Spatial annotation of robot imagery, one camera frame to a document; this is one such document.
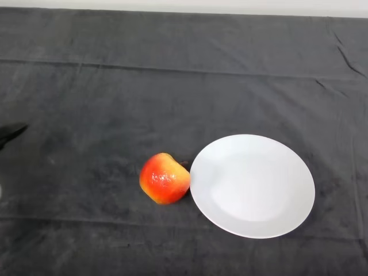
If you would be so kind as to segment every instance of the red apple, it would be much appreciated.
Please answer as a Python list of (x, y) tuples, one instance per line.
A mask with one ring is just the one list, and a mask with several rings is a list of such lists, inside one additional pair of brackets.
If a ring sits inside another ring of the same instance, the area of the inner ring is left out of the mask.
[(151, 157), (139, 176), (143, 191), (158, 204), (180, 200), (189, 189), (190, 174), (169, 154)]

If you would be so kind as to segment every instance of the black object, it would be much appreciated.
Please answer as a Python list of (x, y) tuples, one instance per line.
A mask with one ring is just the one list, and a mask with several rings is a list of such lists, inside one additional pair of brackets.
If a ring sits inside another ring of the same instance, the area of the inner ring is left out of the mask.
[(0, 127), (0, 150), (5, 146), (5, 144), (14, 138), (22, 134), (28, 125), (23, 122), (18, 122), (11, 125), (5, 125)]

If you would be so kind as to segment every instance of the white wall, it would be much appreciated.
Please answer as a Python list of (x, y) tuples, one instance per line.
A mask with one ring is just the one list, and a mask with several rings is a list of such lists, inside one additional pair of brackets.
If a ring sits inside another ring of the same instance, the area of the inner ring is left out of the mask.
[(368, 18), (368, 0), (0, 0), (0, 6)]

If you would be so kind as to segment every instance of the ceramic plate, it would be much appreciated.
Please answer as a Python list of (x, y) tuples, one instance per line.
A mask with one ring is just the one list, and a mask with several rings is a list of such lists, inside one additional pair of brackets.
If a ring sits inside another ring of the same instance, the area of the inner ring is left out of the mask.
[(214, 141), (195, 158), (190, 176), (201, 212), (243, 237), (264, 239), (294, 230), (315, 200), (306, 164), (287, 146), (262, 136)]

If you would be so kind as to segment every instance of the plate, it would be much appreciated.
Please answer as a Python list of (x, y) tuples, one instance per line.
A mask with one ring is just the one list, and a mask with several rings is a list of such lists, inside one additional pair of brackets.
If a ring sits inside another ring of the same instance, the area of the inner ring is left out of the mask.
[(218, 227), (243, 237), (284, 235), (315, 201), (312, 174), (287, 146), (257, 135), (233, 135), (205, 147), (190, 169), (190, 191)]

